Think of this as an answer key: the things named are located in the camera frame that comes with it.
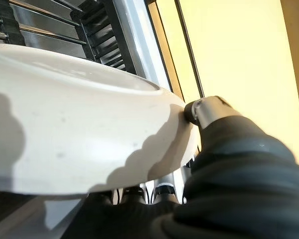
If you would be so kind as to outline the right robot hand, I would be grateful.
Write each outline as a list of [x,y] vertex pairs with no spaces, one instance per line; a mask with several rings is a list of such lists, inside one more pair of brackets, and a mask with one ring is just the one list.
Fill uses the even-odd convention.
[[141,202],[133,189],[111,205],[108,195],[84,201],[65,239],[299,239],[299,165],[292,152],[221,97],[186,105],[202,151],[183,194],[168,189]]

